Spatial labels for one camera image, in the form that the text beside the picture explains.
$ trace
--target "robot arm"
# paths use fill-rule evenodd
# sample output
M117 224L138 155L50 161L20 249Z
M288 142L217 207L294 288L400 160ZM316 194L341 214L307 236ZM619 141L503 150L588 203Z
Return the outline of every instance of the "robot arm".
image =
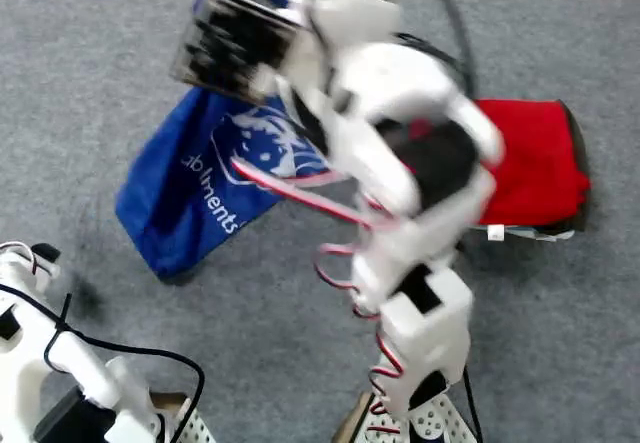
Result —
M242 160L233 163L263 187L362 226L360 241L332 250L353 256L351 280L338 284L320 274L349 290L357 314L380 319L382 356L371 382L380 406L406 422L411 409L462 376L472 295L449 264L462 233L480 218L494 191L485 165L501 160L502 138L441 61L394 41L400 8L391 1L291 2L272 12L295 27L287 51L275 51L282 57L263 63L279 74L277 89L294 129L326 155L332 169L357 181L360 206L340 208L295 182ZM250 21L245 13L264 12L252 2L234 4L242 6L235 14L240 22ZM206 16L211 25L223 21L214 18L216 11L213 5ZM275 28L274 15L258 25L260 31ZM224 86L240 74L227 67L214 63L207 74L218 78L214 89L244 99L256 94ZM254 75L249 87L266 88L255 76L264 74L259 65L242 74ZM397 138L416 120L431 123L427 134Z

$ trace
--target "red bag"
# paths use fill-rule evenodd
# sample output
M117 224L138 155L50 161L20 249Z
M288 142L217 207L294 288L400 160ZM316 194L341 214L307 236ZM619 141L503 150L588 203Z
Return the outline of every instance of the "red bag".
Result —
M505 143L503 161L491 170L496 192L480 224L552 225L578 215L589 179L568 108L557 101L517 100L480 100L478 106Z

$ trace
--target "blue fabric bag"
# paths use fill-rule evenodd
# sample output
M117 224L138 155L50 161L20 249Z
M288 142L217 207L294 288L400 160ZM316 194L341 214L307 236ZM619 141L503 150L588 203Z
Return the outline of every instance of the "blue fabric bag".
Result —
M187 93L143 148L116 201L118 218L158 276L191 268L279 201L239 176L231 156L279 176L325 170L291 124L279 97L255 107L201 88Z

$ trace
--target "gray carpet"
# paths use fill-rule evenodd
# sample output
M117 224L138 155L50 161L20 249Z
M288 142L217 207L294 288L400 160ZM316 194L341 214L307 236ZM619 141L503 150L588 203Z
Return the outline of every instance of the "gray carpet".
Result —
M113 213L128 165L186 90L167 68L191 1L0 0L0 235L63 251L51 300L73 289L87 333L201 362L200 409L220 443L326 442L376 350L309 255L352 228L282 203L166 286ZM436 0L403 1L408 29L450 48ZM640 0L459 1L482 95L563 99L595 200L567 242L467 238L458 268L477 297L470 368L486 440L639 441ZM193 384L139 363L159 389Z

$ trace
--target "black cable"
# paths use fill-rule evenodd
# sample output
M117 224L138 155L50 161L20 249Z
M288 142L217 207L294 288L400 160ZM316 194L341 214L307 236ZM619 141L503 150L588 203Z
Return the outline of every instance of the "black cable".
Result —
M182 418L182 421L178 425L178 428L177 428L175 434L171 438L171 443L178 443L178 439L182 435L182 432L184 431L184 429L185 429L185 427L186 427L186 425L187 425L187 423L189 421L189 418L191 417L191 415L195 411L196 406L198 405L198 402L200 401L200 397L202 395L202 391L204 389L205 374L204 374L204 371L202 370L202 368L200 367L200 365L198 365L195 361L187 358L186 356L180 355L178 353L174 353L172 351L160 350L160 349L155 349L155 348L141 348L141 347L135 347L135 346L120 345L120 344L117 344L117 343L111 343L111 342L108 342L108 341L103 341L103 340L99 340L97 338L92 338L92 337L86 336L82 332L80 332L80 331L72 328L71 326L69 326L67 324L67 322L65 321L65 319L61 317L61 316L65 316L66 317L66 311L65 311L64 308L63 308L63 312L61 313L61 316L58 316L56 313L51 311L49 308L44 306L42 303L40 303L39 301L35 300L34 298L32 298L31 296L27 295L26 293L23 293L20 290L17 290L15 288L12 288L10 286L3 285L3 284L0 283L0 291L4 291L5 293L9 293L10 295L13 295L13 296L15 296L17 298L20 298L22 301L24 301L24 302L28 303L29 305L31 305L32 307L34 307L36 310L38 310L44 316L46 316L50 320L54 321L56 323L56 327L59 328L59 331L61 333L65 332L65 331L73 333L78 338L80 338L82 341L84 341L85 343L87 343L87 344L89 344L91 346L96 346L98 348L104 348L106 350L116 351L116 352L119 352L119 353L130 353L130 354L133 354L133 355L159 356L159 357L168 358L168 359L177 361L179 363L182 363L182 364L187 365L190 368L192 368L198 374L198 384L197 384L196 390L194 392L193 398L191 399L191 405L189 406L189 409L185 412L184 417ZM67 295L67 298L65 299L65 306L67 307L67 310L68 310L69 301L70 301L70 298L69 298L69 295Z
M482 427L480 426L480 418L478 417L478 411L476 410L476 404L473 400L473 391L471 390L471 378L469 377L469 369L464 367L462 372L462 378L464 380L464 389L467 392L467 402L469 403L469 411L471 412L471 419L473 420L473 426L476 430L476 440L478 443L484 443L482 437Z
M67 296L64 299L64 304L62 305L62 311L60 312L60 316L59 316L60 321L65 324L66 324L67 313L69 312L70 304L71 304L71 293L67 293ZM51 341L49 341L49 344L47 344L47 347L44 349L44 354L43 354L44 362L47 364L47 366L51 368L53 371L55 371L56 373L60 373L62 375L66 375L68 374L68 372L61 370L60 368L52 364L51 360L49 359L49 353L51 352L51 348L53 348L53 345L56 344L56 341L58 341L58 338L64 331L66 330L62 328L62 325L59 323L56 323L56 332L51 338Z

